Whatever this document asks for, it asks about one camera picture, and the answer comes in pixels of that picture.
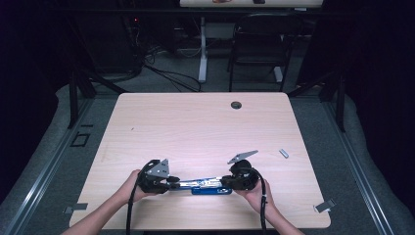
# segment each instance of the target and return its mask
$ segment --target chair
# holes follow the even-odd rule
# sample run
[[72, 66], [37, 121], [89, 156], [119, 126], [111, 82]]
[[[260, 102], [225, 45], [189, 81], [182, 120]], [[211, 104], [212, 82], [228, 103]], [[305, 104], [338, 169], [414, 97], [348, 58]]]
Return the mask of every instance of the chair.
[[284, 82], [293, 45], [302, 30], [302, 19], [294, 14], [251, 14], [240, 18], [234, 27], [228, 62], [229, 92], [234, 82], [234, 66], [283, 67]]

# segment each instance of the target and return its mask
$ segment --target table top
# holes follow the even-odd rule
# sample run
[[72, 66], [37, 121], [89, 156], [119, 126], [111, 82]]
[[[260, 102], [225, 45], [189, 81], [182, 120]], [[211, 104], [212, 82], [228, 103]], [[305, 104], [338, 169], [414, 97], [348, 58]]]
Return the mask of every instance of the table top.
[[253, 0], [231, 0], [214, 3], [212, 0], [180, 0], [181, 7], [249, 7], [249, 8], [320, 8], [323, 0], [265, 0], [264, 4], [254, 4]]
[[[240, 102], [233, 109], [232, 102]], [[290, 156], [286, 159], [279, 150]], [[296, 227], [323, 228], [323, 203], [290, 101], [284, 93], [126, 93], [119, 96], [79, 197], [73, 225], [98, 208], [148, 161], [169, 160], [182, 180], [230, 174], [237, 154], [247, 158], [271, 186], [280, 212]], [[127, 206], [104, 229], [124, 229]], [[168, 191], [133, 207], [138, 230], [260, 229], [259, 214], [241, 196], [195, 196]]]

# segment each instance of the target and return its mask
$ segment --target gray carpet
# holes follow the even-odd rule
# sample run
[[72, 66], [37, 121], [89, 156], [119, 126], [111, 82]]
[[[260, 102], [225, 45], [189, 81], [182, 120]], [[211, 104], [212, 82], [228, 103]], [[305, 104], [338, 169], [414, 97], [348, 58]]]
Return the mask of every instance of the gray carpet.
[[[286, 92], [295, 88], [295, 79], [304, 48], [306, 48], [306, 43], [298, 44], [298, 50], [294, 53]], [[209, 51], [207, 82], [202, 86], [204, 92], [227, 91], [226, 55], [226, 47], [220, 47], [220, 43], [217, 49], [212, 48]], [[155, 57], [154, 67], [197, 77], [199, 55], [185, 57], [180, 54], [158, 53]], [[181, 78], [181, 80], [196, 87], [196, 83], [188, 78]], [[77, 201], [116, 100], [116, 94], [113, 91], [101, 84], [94, 83], [94, 85], [99, 95], [90, 103], [84, 101], [84, 104], [90, 104], [90, 108], [80, 120], [79, 128], [76, 130], [79, 133], [90, 134], [88, 142], [84, 147], [65, 148], [62, 153], [62, 161], [59, 162], [53, 180], [50, 181], [39, 203], [35, 205], [33, 214], [28, 215], [27, 223], [22, 225], [20, 229], [22, 234], [59, 234], [68, 228], [70, 214], [64, 214], [63, 210], [66, 206], [71, 206]], [[188, 92], [183, 87], [176, 88], [170, 81], [148, 69], [143, 69], [137, 77], [118, 82], [117, 85], [131, 92], [178, 92], [178, 89]], [[337, 205], [330, 212], [332, 224], [329, 228], [303, 229], [302, 231], [306, 234], [379, 234], [347, 164], [345, 147], [337, 134], [335, 126], [331, 123], [330, 118], [332, 117], [324, 109], [326, 104], [320, 103], [315, 96], [318, 90], [319, 88], [316, 87], [299, 98], [291, 99], [291, 102], [323, 197], [325, 200], [333, 199]], [[64, 87], [57, 94], [60, 98], [60, 107], [50, 128], [23, 172], [21, 179], [0, 207], [1, 234], [8, 231], [10, 223], [19, 213], [21, 204], [35, 183], [36, 177], [54, 156], [60, 141], [65, 138], [66, 127], [69, 124], [68, 88]], [[354, 105], [349, 99], [346, 99], [345, 122], [346, 136], [359, 157], [394, 233], [414, 234], [414, 218], [393, 195], [382, 174], [373, 165], [370, 155], [367, 153], [364, 135], [355, 114]], [[109, 230], [102, 232], [102, 234], [123, 233], [124, 231]], [[194, 234], [194, 232], [152, 232], [149, 234], [181, 235]], [[254, 234], [254, 232], [217, 231], [215, 234]]]

